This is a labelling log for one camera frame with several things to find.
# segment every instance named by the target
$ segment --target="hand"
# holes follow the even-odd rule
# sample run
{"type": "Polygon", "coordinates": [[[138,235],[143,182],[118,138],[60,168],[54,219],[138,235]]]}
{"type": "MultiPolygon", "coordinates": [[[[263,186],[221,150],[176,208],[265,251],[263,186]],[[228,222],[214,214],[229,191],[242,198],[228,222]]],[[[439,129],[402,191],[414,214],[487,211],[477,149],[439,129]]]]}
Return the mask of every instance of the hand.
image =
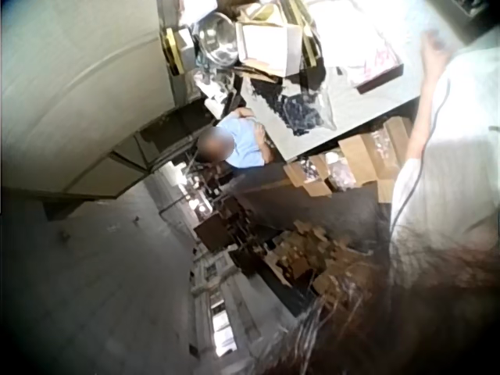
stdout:
{"type": "Polygon", "coordinates": [[[254,129],[255,140],[257,141],[257,145],[262,145],[266,143],[266,130],[261,123],[255,124],[254,129]]]}
{"type": "Polygon", "coordinates": [[[452,52],[439,40],[435,30],[426,31],[422,35],[422,63],[424,84],[434,85],[443,74],[452,57],[452,52]]]}

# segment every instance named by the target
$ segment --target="person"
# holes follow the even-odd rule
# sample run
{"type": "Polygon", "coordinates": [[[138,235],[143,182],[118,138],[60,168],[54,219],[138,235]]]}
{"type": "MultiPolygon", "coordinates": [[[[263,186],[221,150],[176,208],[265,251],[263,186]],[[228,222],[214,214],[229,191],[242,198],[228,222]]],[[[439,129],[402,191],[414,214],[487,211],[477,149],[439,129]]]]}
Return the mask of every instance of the person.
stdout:
{"type": "Polygon", "coordinates": [[[198,153],[211,163],[225,160],[236,168],[264,166],[273,161],[266,131],[249,108],[238,108],[206,130],[197,141],[198,153]]]}
{"type": "Polygon", "coordinates": [[[452,59],[428,32],[422,60],[390,230],[372,245],[388,261],[377,261],[362,293],[345,292],[344,305],[312,305],[253,374],[498,372],[500,48],[452,59]]]}

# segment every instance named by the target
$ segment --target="blue shirt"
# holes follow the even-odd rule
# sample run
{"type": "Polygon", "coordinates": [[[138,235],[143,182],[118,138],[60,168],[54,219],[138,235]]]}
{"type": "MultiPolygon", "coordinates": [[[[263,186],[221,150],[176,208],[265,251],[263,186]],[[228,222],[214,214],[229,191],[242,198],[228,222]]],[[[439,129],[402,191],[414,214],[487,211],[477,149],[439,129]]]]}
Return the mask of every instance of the blue shirt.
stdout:
{"type": "Polygon", "coordinates": [[[250,168],[265,164],[263,154],[255,139],[255,118],[238,118],[231,113],[224,117],[217,125],[227,130],[234,139],[234,150],[226,161],[236,168],[250,168]]]}

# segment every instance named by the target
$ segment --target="white box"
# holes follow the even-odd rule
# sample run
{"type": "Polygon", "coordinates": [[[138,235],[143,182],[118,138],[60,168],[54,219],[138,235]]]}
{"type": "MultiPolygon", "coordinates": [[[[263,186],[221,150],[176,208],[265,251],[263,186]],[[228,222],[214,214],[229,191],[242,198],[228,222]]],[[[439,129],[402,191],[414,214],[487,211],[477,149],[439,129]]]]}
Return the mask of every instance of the white box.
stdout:
{"type": "Polygon", "coordinates": [[[302,28],[265,22],[237,22],[237,49],[247,65],[286,77],[298,73],[302,57],[302,28]]]}

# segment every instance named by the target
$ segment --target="gray floor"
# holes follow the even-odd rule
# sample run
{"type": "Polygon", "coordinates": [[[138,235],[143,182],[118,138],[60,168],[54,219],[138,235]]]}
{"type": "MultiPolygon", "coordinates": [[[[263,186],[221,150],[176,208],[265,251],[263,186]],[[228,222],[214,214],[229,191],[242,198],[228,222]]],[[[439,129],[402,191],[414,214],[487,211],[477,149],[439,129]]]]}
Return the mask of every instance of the gray floor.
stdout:
{"type": "Polygon", "coordinates": [[[175,209],[158,215],[155,178],[63,221],[3,197],[2,326],[43,373],[191,373],[194,241],[175,209]]]}

